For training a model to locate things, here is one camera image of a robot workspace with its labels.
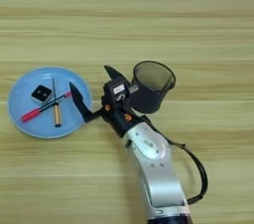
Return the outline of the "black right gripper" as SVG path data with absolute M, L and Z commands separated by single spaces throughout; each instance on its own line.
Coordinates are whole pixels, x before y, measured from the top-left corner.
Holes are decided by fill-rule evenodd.
M 114 67 L 106 65 L 104 68 L 111 79 L 115 79 L 117 77 L 123 78 L 128 85 L 130 93 L 134 93 L 139 90 L 137 84 L 131 84 L 127 78 Z M 91 112 L 84 104 L 83 96 L 76 86 L 73 83 L 70 83 L 69 88 L 73 103 L 81 114 L 85 123 L 102 116 L 104 121 L 109 123 L 116 134 L 122 138 L 130 129 L 143 122 L 143 119 L 138 116 L 127 104 L 117 104 L 115 106 L 112 104 L 104 104 L 103 109 L 100 108 L 96 112 Z

